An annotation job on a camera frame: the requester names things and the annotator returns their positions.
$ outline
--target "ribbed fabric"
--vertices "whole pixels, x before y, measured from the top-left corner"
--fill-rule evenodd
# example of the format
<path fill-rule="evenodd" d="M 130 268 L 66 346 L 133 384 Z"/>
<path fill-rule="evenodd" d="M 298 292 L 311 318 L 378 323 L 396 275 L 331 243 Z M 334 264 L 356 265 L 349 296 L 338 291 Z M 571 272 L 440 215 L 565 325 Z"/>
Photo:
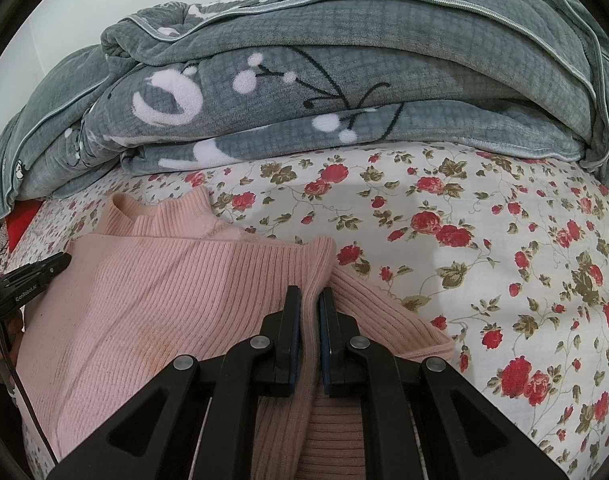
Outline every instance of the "ribbed fabric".
<path fill-rule="evenodd" d="M 255 479 L 364 478 L 359 401 L 328 399 L 318 387 L 322 287 L 398 355 L 449 359 L 453 349 L 431 324 L 334 268 L 330 238 L 298 245 L 248 234 L 214 216 L 201 187 L 156 206 L 113 195 L 94 233 L 68 251 L 67 271 L 27 306 L 18 356 L 60 458 L 176 355 L 208 359 L 259 332 L 288 285 L 302 288 L 299 379 L 290 399 L 260 400 Z"/>

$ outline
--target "red fabric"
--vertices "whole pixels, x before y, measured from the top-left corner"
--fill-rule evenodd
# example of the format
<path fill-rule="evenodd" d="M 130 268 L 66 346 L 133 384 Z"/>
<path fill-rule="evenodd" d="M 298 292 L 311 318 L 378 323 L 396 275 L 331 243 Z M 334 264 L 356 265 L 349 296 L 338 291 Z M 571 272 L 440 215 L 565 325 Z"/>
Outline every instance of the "red fabric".
<path fill-rule="evenodd" d="M 37 214 L 41 200 L 23 200 L 16 202 L 13 211 L 5 218 L 7 223 L 7 236 L 9 237 L 9 253 L 12 253 L 22 238 L 24 231 Z"/>

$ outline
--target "folded blanket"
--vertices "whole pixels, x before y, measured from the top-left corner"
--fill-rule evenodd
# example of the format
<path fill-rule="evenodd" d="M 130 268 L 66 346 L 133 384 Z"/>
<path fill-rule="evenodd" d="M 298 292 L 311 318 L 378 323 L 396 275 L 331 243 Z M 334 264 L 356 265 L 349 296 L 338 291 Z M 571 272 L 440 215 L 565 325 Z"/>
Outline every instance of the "folded blanket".
<path fill-rule="evenodd" d="M 118 160 L 202 169 L 376 139 L 581 160 L 609 187 L 609 40 L 577 0 L 171 2 L 50 72 L 0 138 L 0 216 Z"/>
<path fill-rule="evenodd" d="M 302 360 L 290 399 L 258 406 L 253 478 L 364 478 L 358 399 L 318 387 L 317 298 L 329 285 L 361 333 L 395 354 L 449 359 L 430 322 L 335 267 L 335 244 L 287 244 L 214 216 L 206 188 L 143 206 L 115 194 L 71 265 L 27 305 L 18 373 L 56 455 L 66 456 L 178 354 L 221 355 L 302 289 Z M 26 407 L 20 406 L 26 415 Z"/>

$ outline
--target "mattress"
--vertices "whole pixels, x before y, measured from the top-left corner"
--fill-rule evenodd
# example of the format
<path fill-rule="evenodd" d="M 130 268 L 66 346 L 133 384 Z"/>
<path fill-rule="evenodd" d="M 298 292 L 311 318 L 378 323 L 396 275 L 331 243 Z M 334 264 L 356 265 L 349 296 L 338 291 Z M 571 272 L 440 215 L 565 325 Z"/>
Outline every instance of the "mattress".
<path fill-rule="evenodd" d="M 569 478 L 608 455 L 609 191 L 576 164 L 390 142 L 145 177 L 116 168 L 46 202 L 1 266 L 90 232 L 113 192 L 155 203 L 195 186 L 246 231 L 334 237 L 337 264 L 452 336 L 452 364 Z M 45 478 L 46 454 L 28 433 L 25 445 Z"/>

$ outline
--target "silver bolt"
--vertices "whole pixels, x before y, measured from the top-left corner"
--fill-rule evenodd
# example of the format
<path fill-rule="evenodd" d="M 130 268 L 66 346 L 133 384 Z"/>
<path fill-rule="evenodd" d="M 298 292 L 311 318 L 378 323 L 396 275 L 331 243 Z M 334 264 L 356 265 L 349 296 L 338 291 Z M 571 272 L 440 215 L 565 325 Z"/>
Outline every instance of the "silver bolt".
<path fill-rule="evenodd" d="M 364 337 L 363 335 L 356 335 L 353 336 L 348 343 L 357 350 L 364 350 L 365 348 L 368 348 L 371 341 L 369 341 L 369 338 Z"/>
<path fill-rule="evenodd" d="M 188 370 L 191 366 L 193 366 L 193 357 L 190 355 L 178 355 L 173 360 L 173 367 L 176 370 Z"/>
<path fill-rule="evenodd" d="M 440 357 L 430 357 L 427 359 L 427 368 L 432 372 L 443 372 L 446 369 L 446 362 Z"/>
<path fill-rule="evenodd" d="M 251 338 L 251 347 L 256 350 L 262 350 L 271 344 L 271 339 L 265 335 L 256 335 Z"/>

